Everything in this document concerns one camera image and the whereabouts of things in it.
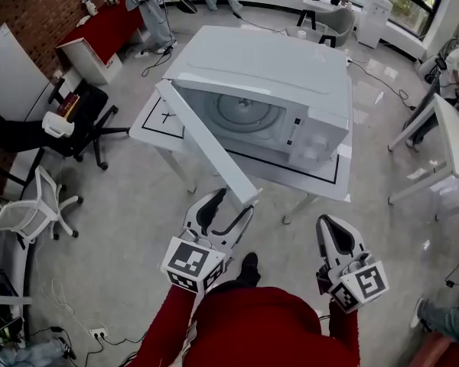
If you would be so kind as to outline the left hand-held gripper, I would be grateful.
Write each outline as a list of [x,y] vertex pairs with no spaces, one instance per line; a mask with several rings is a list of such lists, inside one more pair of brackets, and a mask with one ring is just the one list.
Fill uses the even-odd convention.
[[181,234],[171,238],[161,272],[174,286],[204,294],[226,272],[254,206],[246,207],[223,231],[208,231],[225,195],[226,188],[221,188],[200,198],[188,208]]

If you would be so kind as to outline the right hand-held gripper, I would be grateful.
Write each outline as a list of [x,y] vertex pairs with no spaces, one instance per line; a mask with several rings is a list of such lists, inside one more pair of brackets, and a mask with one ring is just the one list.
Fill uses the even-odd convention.
[[329,294],[344,313],[351,313],[389,290],[385,269],[370,251],[365,251],[359,231],[336,216],[319,216],[316,223],[320,255],[329,258],[354,257],[346,265],[329,268],[323,265],[317,272],[321,294]]

